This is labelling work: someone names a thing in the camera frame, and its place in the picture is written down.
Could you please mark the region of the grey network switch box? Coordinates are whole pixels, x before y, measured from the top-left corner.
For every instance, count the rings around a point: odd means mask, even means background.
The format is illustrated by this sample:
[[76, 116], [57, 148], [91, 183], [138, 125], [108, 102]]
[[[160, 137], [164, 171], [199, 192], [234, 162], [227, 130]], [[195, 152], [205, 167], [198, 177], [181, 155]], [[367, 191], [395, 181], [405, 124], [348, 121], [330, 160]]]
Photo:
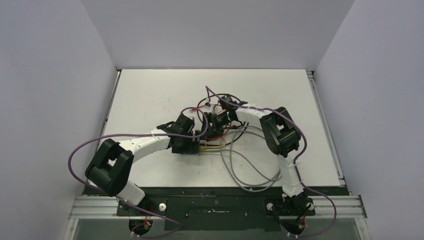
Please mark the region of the grey network switch box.
[[189, 150], [189, 155], [199, 155], [201, 148], [199, 145], [192, 146]]

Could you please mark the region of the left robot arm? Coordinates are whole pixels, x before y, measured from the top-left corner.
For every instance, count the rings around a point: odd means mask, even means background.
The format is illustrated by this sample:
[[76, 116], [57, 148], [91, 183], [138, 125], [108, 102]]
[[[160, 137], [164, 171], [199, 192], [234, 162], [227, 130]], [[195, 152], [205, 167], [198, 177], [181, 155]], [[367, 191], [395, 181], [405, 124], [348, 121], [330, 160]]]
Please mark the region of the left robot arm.
[[136, 215], [149, 210], [146, 193], [129, 180], [134, 162], [158, 151], [183, 149], [186, 144], [197, 143], [207, 128], [195, 130], [195, 121], [180, 114], [177, 120], [161, 124], [148, 133], [127, 140], [104, 140], [87, 169], [85, 176], [109, 197], [129, 203]]

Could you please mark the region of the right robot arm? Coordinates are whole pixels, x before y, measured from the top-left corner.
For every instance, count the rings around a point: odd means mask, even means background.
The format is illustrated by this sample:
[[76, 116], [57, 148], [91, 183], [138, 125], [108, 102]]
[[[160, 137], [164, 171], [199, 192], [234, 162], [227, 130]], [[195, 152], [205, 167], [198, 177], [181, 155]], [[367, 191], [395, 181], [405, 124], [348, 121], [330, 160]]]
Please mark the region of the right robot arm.
[[298, 196], [304, 191], [306, 185], [303, 184], [298, 165], [297, 159], [306, 151], [307, 140], [303, 132], [293, 122], [290, 114], [284, 107], [277, 109], [271, 108], [258, 108], [250, 104], [238, 105], [233, 107], [224, 107], [226, 110], [224, 120], [219, 120], [215, 123], [216, 114], [212, 114], [210, 120], [212, 129], [222, 128], [220, 123], [229, 124], [233, 121], [246, 123], [245, 128], [260, 128], [263, 132], [263, 138], [270, 151], [275, 155], [281, 155], [284, 158], [288, 157], [291, 151], [297, 151], [299, 149], [299, 141], [303, 139], [304, 146], [298, 155], [293, 159], [293, 163], [288, 163], [280, 169], [274, 177], [268, 178], [263, 175], [256, 167], [253, 169], [259, 173], [266, 181], [259, 184], [249, 184], [241, 181], [233, 169], [232, 165], [232, 153], [234, 150], [229, 148], [229, 164], [226, 169], [233, 179], [233, 181], [243, 190], [251, 193], [258, 193], [259, 190], [253, 190], [253, 187], [261, 187], [267, 183], [270, 183], [267, 187], [261, 189], [264, 190], [272, 187], [278, 180], [282, 180], [282, 191], [287, 196], [283, 199], [283, 209], [289, 214], [296, 214], [303, 207], [303, 201]]

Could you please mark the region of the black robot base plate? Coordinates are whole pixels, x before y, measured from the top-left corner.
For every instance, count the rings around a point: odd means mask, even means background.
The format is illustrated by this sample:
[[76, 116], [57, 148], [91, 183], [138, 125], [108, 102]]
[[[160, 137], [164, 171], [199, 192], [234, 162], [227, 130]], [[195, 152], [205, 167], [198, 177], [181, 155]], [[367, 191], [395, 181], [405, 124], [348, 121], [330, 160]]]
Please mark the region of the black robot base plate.
[[318, 215], [319, 201], [329, 206], [346, 187], [313, 187], [299, 196], [284, 196], [281, 189], [247, 192], [237, 187], [149, 187], [137, 208], [112, 198], [112, 216], [127, 217], [128, 228], [139, 236], [153, 233], [161, 223], [172, 231], [246, 231], [300, 234], [305, 219]]

